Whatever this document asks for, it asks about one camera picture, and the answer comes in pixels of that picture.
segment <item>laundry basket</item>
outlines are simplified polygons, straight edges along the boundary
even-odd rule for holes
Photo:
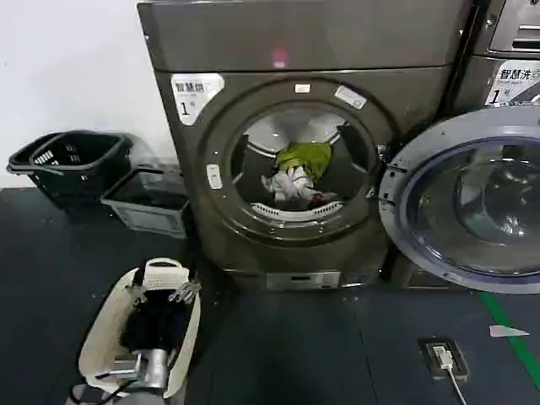
[[[185,239],[187,192],[179,175],[138,167],[119,180],[102,198],[132,230]]]
[[[57,206],[99,204],[130,169],[125,135],[69,131],[45,135],[9,158],[8,171],[27,175]]]
[[[114,377],[98,380],[95,376],[110,370],[116,357],[127,354],[127,350],[119,342],[126,320],[133,310],[133,298],[126,287],[132,285],[133,275],[136,271],[135,268],[124,274],[114,286],[86,337],[78,359],[79,372],[86,378],[87,383],[109,393],[118,389],[121,382],[119,384]],[[148,290],[177,289],[188,281],[188,274],[189,270],[176,260],[164,257],[155,258],[146,263],[144,287]],[[186,379],[197,339],[200,318],[201,301],[197,293],[184,342],[170,371],[169,386],[164,394],[165,398],[177,393]],[[124,392],[118,395],[124,397],[127,394]]]

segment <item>black plastic basket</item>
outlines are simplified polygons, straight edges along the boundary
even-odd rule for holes
[[[8,171],[27,175],[60,208],[98,205],[131,169],[131,147],[121,134],[51,133],[11,156]]]

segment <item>green tape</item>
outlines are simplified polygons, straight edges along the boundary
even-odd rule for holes
[[[504,327],[512,327],[510,324],[510,318],[503,312],[499,302],[492,294],[478,293],[478,295],[480,296],[480,300],[483,302],[483,304],[488,308],[488,311],[493,317],[495,323]],[[525,367],[527,374],[531,377],[532,382],[534,382],[537,390],[540,391],[540,366],[525,345],[523,338],[521,336],[509,336],[507,339],[511,347],[514,349],[514,353],[516,353],[517,358],[521,361],[523,367]]]

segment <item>label sticker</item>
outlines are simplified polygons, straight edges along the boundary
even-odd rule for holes
[[[365,97],[354,93],[351,89],[345,86],[339,86],[334,95],[341,101],[345,101],[347,104],[353,106],[357,110],[360,110],[367,101]]]
[[[489,325],[489,336],[492,338],[507,338],[509,336],[529,336],[529,332],[515,329],[514,327],[505,327],[503,325]]]
[[[295,93],[304,93],[308,94],[311,91],[311,84],[295,84],[294,85],[294,92]]]
[[[500,65],[485,105],[519,105],[537,102],[540,95],[540,61],[506,61]]]
[[[206,165],[206,177],[208,178],[208,183],[212,190],[219,190],[223,187],[218,165]]]
[[[218,73],[177,73],[170,76],[176,109],[182,124],[191,126],[203,108],[225,87]]]

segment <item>dark floor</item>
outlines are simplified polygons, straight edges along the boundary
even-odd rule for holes
[[[114,282],[148,257],[190,260],[185,244],[114,218],[68,217],[37,190],[0,192],[0,371],[3,403],[63,405],[76,361]],[[533,404],[540,395],[477,294],[388,286],[302,294],[229,294],[197,261],[205,293],[188,405],[452,404],[418,338],[454,338],[470,404]],[[540,359],[540,297],[497,298]]]

